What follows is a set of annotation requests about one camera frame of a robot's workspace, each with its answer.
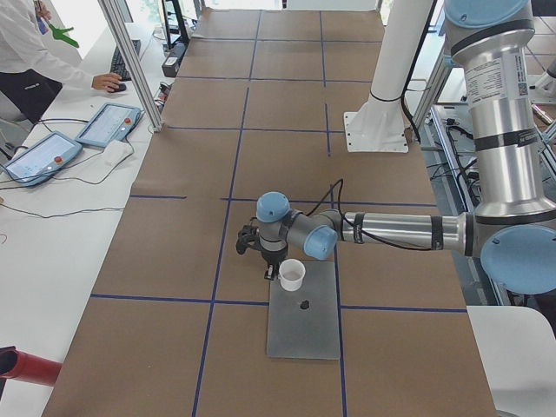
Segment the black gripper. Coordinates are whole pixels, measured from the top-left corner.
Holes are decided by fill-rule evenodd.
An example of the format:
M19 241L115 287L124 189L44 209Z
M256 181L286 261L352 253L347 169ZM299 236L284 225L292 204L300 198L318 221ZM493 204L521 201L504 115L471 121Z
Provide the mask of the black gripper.
M268 281L274 281L280 279L280 265L286 260L288 256L288 250L282 249L279 251L269 251L263 249L261 252L263 260L267 263L267 271L265 272L264 278Z

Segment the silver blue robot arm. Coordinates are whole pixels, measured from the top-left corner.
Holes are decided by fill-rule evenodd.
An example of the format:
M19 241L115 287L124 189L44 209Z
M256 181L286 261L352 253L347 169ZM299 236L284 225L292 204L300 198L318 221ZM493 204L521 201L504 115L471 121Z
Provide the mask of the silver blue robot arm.
M255 249L273 280L288 247L327 259L337 242L383 243L405 250L453 250L477 256L487 275L518 294L555 287L555 204L541 181L537 130L524 48L533 37L528 1L447 1L445 28L452 59L464 70L480 173L478 207L458 216L344 213L305 215L287 197L257 202Z

